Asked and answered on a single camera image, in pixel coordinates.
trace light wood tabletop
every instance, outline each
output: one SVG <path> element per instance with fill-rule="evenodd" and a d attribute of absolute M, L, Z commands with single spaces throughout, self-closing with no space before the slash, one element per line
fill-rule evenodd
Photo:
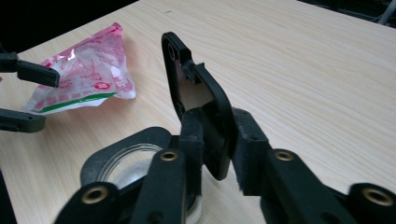
<path fill-rule="evenodd" d="M 53 222 L 95 151 L 147 127 L 178 134 L 161 49 L 170 31 L 271 145 L 297 153 L 323 184 L 396 192 L 396 30 L 294 0 L 141 0 L 19 56 L 41 63 L 113 22 L 123 28 L 133 100 L 50 114 L 38 133 L 0 132 L 20 224 Z M 0 76 L 0 107 L 21 110 L 36 84 Z M 221 182 L 204 169 L 200 223 L 264 223 L 259 202 L 242 196 L 232 167 Z"/>

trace screw hole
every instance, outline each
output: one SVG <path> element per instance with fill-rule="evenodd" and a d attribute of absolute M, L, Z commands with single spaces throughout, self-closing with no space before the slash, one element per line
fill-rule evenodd
<path fill-rule="evenodd" d="M 107 188 L 103 186 L 91 188 L 82 195 L 82 201 L 86 204 L 99 203 L 107 196 L 107 194 Z"/>
<path fill-rule="evenodd" d="M 161 154 L 161 160 L 163 161 L 174 161 L 177 158 L 177 154 L 175 152 L 164 152 Z"/>
<path fill-rule="evenodd" d="M 378 189 L 364 189 L 363 191 L 364 197 L 372 203 L 376 203 L 382 206 L 392 206 L 393 200 L 388 196 L 388 194 L 384 193 Z"/>
<path fill-rule="evenodd" d="M 275 153 L 275 156 L 281 161 L 293 160 L 293 156 L 289 152 L 278 151 Z"/>
<path fill-rule="evenodd" d="M 341 223 L 340 219 L 332 213 L 324 212 L 320 215 L 320 217 L 325 221 L 327 224 L 339 224 Z"/>

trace black mechanical part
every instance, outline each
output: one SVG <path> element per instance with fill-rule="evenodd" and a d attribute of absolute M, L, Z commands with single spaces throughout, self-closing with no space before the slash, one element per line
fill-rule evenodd
<path fill-rule="evenodd" d="M 142 189 L 145 177 L 142 177 L 135 182 L 131 183 L 123 189 L 119 189 L 120 192 L 120 213 L 119 220 L 116 223 L 126 224 L 129 223 L 131 219 L 132 212 L 134 211 L 134 206 L 139 197 L 140 190 Z"/>
<path fill-rule="evenodd" d="M 352 185 L 345 205 L 359 223 L 396 223 L 396 195 L 380 186 L 370 183 Z"/>
<path fill-rule="evenodd" d="M 202 193 L 202 166 L 205 152 L 200 108 L 190 109 L 183 114 L 178 148 L 186 155 L 187 195 L 199 196 Z"/>
<path fill-rule="evenodd" d="M 295 153 L 274 149 L 266 157 L 266 175 L 288 216 L 287 223 L 358 223 Z"/>
<path fill-rule="evenodd" d="M 59 73 L 49 67 L 18 59 L 16 53 L 0 53 L 0 73 L 18 73 L 18 78 L 50 87 L 59 86 Z"/>
<path fill-rule="evenodd" d="M 173 105 L 180 120 L 193 108 L 201 108 L 204 123 L 205 165 L 221 180 L 226 177 L 233 155 L 236 127 L 231 104 L 219 83 L 195 64 L 191 51 L 174 33 L 163 34 L 163 59 Z"/>
<path fill-rule="evenodd" d="M 262 213 L 264 215 L 264 219 L 268 224 L 289 224 L 288 214 L 286 214 L 285 209 L 282 206 L 280 200 L 274 197 L 261 197 L 260 206 L 262 209 Z"/>
<path fill-rule="evenodd" d="M 233 168 L 245 196 L 261 196 L 269 184 L 264 180 L 265 155 L 272 149 L 256 120 L 245 110 L 234 108 L 238 130 Z"/>
<path fill-rule="evenodd" d="M 73 195 L 55 223 L 117 223 L 119 214 L 117 187 L 107 182 L 94 182 L 82 187 Z"/>
<path fill-rule="evenodd" d="M 147 128 L 93 153 L 83 164 L 81 186 L 107 181 L 115 166 L 134 150 L 159 151 L 168 148 L 172 135 L 160 127 Z"/>
<path fill-rule="evenodd" d="M 0 130 L 19 133 L 36 133 L 44 129 L 46 118 L 0 108 Z"/>
<path fill-rule="evenodd" d="M 45 86 L 58 87 L 59 73 L 46 66 L 18 59 L 15 52 L 7 53 L 0 45 L 0 73 L 18 73 L 18 78 Z M 44 129 L 45 117 L 0 109 L 0 130 L 35 133 Z"/>
<path fill-rule="evenodd" d="M 130 223 L 182 224 L 186 208 L 184 153 L 177 149 L 158 152 L 152 159 Z"/>

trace plastic packaging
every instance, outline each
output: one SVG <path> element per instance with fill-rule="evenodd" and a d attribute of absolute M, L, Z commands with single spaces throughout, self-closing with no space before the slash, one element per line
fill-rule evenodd
<path fill-rule="evenodd" d="M 39 85 L 24 107 L 26 112 L 45 115 L 99 106 L 109 97 L 135 98 L 122 28 L 116 22 L 41 64 L 60 73 L 59 87 Z"/>

